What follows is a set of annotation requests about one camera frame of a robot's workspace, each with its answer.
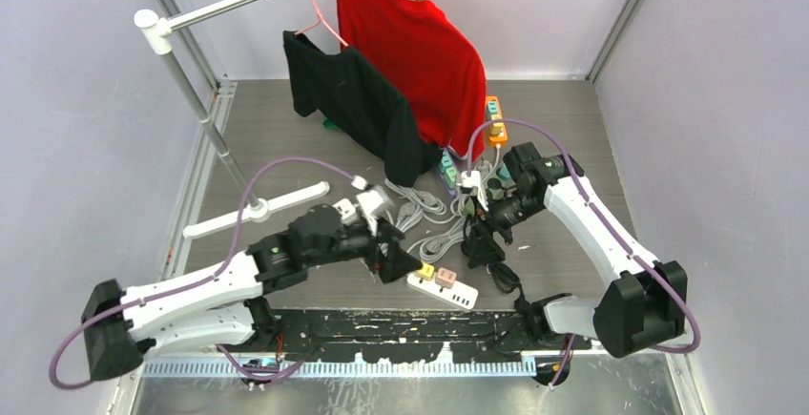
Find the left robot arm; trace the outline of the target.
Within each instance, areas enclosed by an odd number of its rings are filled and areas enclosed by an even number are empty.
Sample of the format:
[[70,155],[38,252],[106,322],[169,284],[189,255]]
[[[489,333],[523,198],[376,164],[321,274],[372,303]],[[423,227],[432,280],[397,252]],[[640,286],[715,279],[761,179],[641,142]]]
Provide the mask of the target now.
[[403,237],[384,217],[317,205],[286,230],[205,269],[127,288],[104,280],[81,316],[89,378],[120,377],[163,352],[196,345],[267,350],[279,328],[266,295],[307,281],[311,268],[353,259],[382,283],[397,281],[422,266],[402,249]]

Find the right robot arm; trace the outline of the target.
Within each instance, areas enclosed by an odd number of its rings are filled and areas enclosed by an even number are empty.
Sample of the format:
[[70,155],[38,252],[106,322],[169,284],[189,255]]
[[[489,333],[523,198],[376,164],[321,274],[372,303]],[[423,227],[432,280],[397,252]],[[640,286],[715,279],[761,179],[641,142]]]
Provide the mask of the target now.
[[566,335],[595,339],[615,358],[646,348],[661,348],[685,332],[683,310],[688,278],[675,260],[662,263],[640,245],[592,189],[583,170],[563,155],[542,157],[530,143],[504,156],[514,181],[500,198],[485,191],[480,172],[464,170],[459,187],[470,195],[474,212],[462,246],[471,268],[494,271],[505,264],[497,243],[513,241],[512,228],[543,211],[562,222],[593,263],[605,285],[595,301],[562,293],[514,303],[529,336],[551,349]]

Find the yellow plug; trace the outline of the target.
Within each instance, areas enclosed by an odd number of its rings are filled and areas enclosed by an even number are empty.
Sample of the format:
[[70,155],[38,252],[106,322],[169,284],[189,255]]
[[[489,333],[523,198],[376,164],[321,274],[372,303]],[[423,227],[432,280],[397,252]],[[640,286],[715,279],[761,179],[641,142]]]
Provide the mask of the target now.
[[415,275],[421,280],[432,280],[435,275],[435,268],[431,264],[422,263],[421,268],[415,272]]

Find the white power strip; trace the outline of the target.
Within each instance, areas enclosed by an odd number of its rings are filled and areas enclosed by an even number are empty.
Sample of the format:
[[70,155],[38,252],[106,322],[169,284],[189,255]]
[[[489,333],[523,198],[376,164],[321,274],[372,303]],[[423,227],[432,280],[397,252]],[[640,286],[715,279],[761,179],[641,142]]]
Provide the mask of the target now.
[[343,224],[350,224],[358,217],[357,207],[348,198],[335,202],[332,207],[338,212]]
[[477,289],[460,281],[455,281],[451,287],[444,287],[435,280],[422,279],[415,273],[409,274],[405,280],[410,288],[451,305],[454,309],[470,311],[479,297]]

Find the pink plug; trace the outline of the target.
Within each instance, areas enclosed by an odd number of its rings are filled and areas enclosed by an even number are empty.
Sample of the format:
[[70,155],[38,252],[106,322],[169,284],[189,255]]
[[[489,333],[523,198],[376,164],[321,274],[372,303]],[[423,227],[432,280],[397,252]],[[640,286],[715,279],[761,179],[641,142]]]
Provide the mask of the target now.
[[451,289],[457,280],[457,273],[440,267],[435,273],[435,282],[442,288]]

